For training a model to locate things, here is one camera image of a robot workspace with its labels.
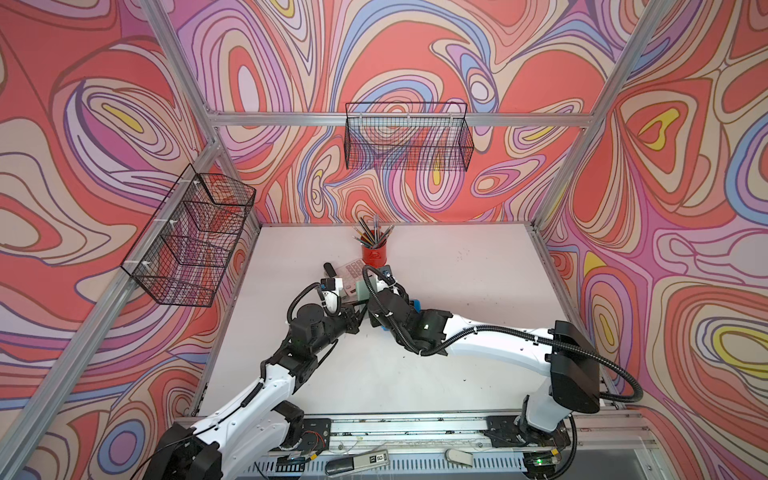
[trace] robotic arm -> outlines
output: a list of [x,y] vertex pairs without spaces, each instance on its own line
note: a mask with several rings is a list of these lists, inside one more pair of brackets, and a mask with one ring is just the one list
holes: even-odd
[[[335,275],[328,264],[326,269]],[[372,282],[368,272],[378,278]],[[543,445],[571,412],[599,411],[600,398],[607,396],[599,392],[598,363],[617,371],[634,388],[632,397],[610,399],[633,402],[642,397],[637,381],[599,356],[570,323],[557,321],[554,329],[511,329],[444,310],[417,311],[388,270],[367,266],[363,277],[371,296],[366,306],[371,324],[387,327],[408,351],[419,356],[484,356],[545,377],[524,401],[516,440],[507,446]],[[321,305],[306,304],[293,319],[295,305],[312,289],[320,293]],[[338,278],[308,286],[292,302],[288,335],[261,363],[259,379],[190,429],[174,423],[150,457],[144,480],[231,480],[271,449],[296,448],[303,434],[303,411],[287,399],[323,363],[343,333],[358,333],[365,313],[365,308],[356,311],[364,302],[341,303],[341,291]],[[326,347],[328,352],[318,360]]]

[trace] white table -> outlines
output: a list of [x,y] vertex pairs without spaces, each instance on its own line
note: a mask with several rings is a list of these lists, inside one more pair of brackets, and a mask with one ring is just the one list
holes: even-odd
[[[359,258],[353,234],[351,227],[262,230],[200,415],[258,377],[259,364],[287,333],[288,305],[323,276],[323,263],[341,266]],[[387,250],[396,279],[423,309],[528,328],[566,320],[524,225],[397,226]],[[317,295],[305,301],[316,302]],[[360,333],[340,339],[290,401],[306,414],[519,409],[542,380],[489,359],[419,358],[366,320]]]

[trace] white tabletop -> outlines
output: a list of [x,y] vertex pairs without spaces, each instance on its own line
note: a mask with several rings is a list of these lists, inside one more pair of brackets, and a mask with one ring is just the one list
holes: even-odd
[[[200,415],[258,377],[287,333],[288,305],[323,276],[323,263],[359,258],[353,234],[351,227],[262,229]],[[566,320],[524,225],[398,226],[387,250],[392,273],[423,309],[526,328]],[[542,380],[490,359],[419,358],[366,320],[290,401],[306,414],[519,409]]]

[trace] black wire mesh basket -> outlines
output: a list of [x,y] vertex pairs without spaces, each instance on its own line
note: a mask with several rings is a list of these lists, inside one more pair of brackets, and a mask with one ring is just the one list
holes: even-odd
[[124,270],[157,303],[213,305],[255,199],[238,180],[196,173],[147,252],[132,271],[126,257]]
[[463,170],[475,144],[463,102],[346,104],[344,160],[350,170]]

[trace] red pencil cup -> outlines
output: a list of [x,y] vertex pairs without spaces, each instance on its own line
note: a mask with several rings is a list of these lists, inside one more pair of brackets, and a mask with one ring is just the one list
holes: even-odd
[[373,268],[381,268],[386,265],[386,242],[374,250],[365,248],[362,245],[361,247],[362,261],[365,262],[366,265],[370,265]]

